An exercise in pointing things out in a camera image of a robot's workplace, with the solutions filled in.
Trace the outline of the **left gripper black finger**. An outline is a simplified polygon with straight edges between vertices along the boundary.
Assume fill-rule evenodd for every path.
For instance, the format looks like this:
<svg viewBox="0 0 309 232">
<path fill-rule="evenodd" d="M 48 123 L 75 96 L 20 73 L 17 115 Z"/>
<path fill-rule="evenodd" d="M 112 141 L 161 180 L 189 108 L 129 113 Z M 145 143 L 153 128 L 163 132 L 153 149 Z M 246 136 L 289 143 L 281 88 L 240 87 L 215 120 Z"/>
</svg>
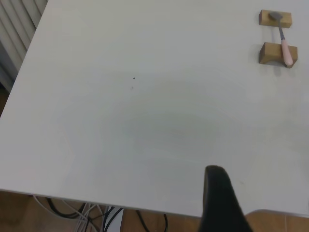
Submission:
<svg viewBox="0 0 309 232">
<path fill-rule="evenodd" d="M 238 203 L 231 180 L 223 167 L 205 168 L 200 232 L 251 232 Z"/>
</svg>

